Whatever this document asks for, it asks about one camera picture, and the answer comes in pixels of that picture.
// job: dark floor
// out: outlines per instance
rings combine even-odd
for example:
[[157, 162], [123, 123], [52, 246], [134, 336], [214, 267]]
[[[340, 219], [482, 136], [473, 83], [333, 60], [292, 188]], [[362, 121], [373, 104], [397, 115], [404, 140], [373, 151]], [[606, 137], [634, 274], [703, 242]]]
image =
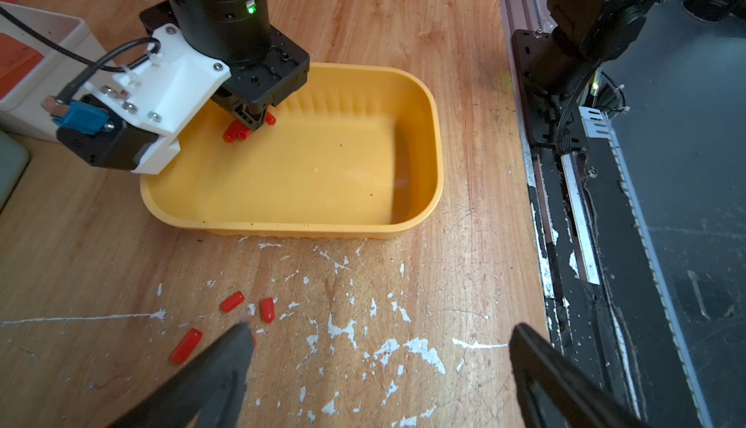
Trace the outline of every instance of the dark floor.
[[612, 126], [713, 425], [746, 425], [746, 21], [655, 6], [604, 70], [632, 109]]

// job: wooden table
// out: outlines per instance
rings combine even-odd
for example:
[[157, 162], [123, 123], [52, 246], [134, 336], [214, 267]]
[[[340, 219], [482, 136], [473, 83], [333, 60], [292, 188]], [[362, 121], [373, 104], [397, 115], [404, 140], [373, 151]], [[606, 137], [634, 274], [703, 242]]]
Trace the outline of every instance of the wooden table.
[[[83, 16], [111, 49], [143, 35], [137, 13], [159, 1], [22, 3]], [[508, 350], [455, 341], [546, 328], [498, 0], [269, 1], [312, 60], [397, 67], [430, 88], [445, 164], [434, 214], [388, 241], [218, 237], [156, 220], [136, 175], [22, 139], [31, 164], [0, 215], [0, 424], [105, 425], [173, 375], [189, 327], [203, 349], [248, 320], [242, 426], [521, 425]], [[220, 312], [238, 290], [248, 306]], [[265, 297], [272, 324], [253, 313]]]

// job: white plastic bin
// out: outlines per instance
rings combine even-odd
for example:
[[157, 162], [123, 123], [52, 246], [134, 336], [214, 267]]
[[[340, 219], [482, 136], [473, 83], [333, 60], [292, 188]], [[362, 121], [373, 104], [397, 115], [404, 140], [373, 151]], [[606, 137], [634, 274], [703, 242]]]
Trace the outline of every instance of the white plastic bin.
[[[5, 2], [0, 2], [0, 5], [33, 30], [86, 59], [97, 60], [106, 54], [106, 50], [93, 36], [88, 25], [79, 17]], [[0, 33], [5, 33], [31, 46], [44, 56], [44, 59], [23, 80], [18, 82], [3, 99], [0, 99], [0, 128], [13, 134], [56, 142], [54, 132], [57, 130], [57, 125], [42, 109], [41, 102], [44, 97], [59, 93], [65, 84], [83, 70], [85, 65], [49, 48], [2, 16], [0, 16]], [[91, 81], [105, 84], [109, 77], [108, 72], [99, 71]], [[84, 92], [80, 91], [76, 97], [83, 94]]]

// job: yellow plastic tub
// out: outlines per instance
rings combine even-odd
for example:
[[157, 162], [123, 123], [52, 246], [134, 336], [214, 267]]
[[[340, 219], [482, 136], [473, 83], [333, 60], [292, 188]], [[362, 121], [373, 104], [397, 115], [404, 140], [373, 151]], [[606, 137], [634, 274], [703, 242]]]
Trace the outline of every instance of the yellow plastic tub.
[[312, 63], [308, 83], [245, 141], [209, 101], [179, 135], [181, 153], [143, 175], [163, 222], [223, 235], [394, 237], [443, 192], [438, 113], [424, 84], [386, 67]]

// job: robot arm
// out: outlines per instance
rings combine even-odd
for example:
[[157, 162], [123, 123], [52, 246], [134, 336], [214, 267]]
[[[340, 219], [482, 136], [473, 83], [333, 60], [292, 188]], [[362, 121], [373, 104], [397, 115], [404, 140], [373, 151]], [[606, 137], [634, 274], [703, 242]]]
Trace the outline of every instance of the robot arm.
[[580, 121], [576, 101], [584, 85], [602, 62], [616, 59], [637, 39], [657, 1], [547, 0], [557, 23], [551, 35], [514, 35], [530, 144], [558, 154], [582, 149], [583, 136], [573, 128]]
[[158, 174], [208, 99], [256, 130], [306, 83], [310, 57], [269, 24], [267, 0], [168, 0], [140, 18], [160, 47], [104, 87], [86, 81], [79, 101], [76, 85], [43, 103], [60, 142], [91, 165]]

